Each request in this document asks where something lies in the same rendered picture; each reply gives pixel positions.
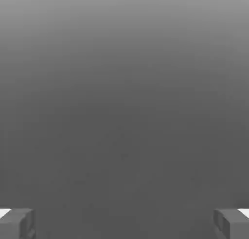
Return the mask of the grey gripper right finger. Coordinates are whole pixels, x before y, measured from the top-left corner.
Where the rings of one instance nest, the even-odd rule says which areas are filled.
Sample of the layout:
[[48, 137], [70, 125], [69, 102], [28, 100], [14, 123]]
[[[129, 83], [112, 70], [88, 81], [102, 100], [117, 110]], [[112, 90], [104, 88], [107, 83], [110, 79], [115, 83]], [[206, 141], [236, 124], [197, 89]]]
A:
[[249, 208], [215, 209], [213, 224], [217, 239], [249, 239]]

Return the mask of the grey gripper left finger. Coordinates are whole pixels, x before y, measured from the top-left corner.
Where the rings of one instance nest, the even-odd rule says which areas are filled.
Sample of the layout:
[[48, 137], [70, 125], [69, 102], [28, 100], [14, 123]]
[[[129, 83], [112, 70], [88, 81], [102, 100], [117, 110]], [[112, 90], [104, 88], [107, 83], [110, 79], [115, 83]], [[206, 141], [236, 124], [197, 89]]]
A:
[[0, 239], [36, 239], [35, 210], [0, 208]]

